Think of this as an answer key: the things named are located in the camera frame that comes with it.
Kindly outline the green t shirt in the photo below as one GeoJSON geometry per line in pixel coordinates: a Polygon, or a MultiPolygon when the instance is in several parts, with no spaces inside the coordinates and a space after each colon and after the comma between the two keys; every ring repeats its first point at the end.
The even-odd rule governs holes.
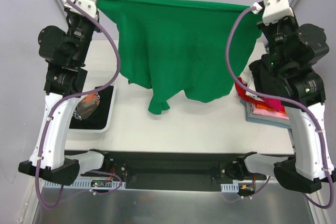
{"type": "Polygon", "coordinates": [[[244,5],[189,0],[98,0],[116,24],[121,74],[152,90],[148,110],[159,115],[184,92],[208,103],[228,95],[232,68],[240,75],[261,31],[261,14],[248,13],[228,36],[244,5]]]}

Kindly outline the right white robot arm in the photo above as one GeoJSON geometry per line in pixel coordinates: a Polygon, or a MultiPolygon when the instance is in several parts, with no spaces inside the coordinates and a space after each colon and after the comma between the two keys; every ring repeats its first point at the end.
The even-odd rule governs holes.
{"type": "Polygon", "coordinates": [[[257,26],[268,41],[268,52],[249,68],[258,92],[283,97],[295,155],[280,158],[247,153],[236,166],[236,174],[241,179],[254,173],[273,176],[285,189],[310,194],[321,189],[327,175],[335,176],[322,130],[324,84],[313,70],[329,52],[327,37],[322,28],[299,25],[291,16],[257,26]]]}

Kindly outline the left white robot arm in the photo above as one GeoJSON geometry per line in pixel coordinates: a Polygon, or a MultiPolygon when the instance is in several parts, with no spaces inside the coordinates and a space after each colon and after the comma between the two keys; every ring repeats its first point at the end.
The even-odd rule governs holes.
{"type": "Polygon", "coordinates": [[[48,63],[44,86],[45,111],[39,139],[19,172],[69,186],[80,173],[79,159],[64,156],[72,114],[87,77],[85,59],[96,26],[86,17],[67,11],[67,32],[47,26],[38,36],[39,55],[48,63]]]}

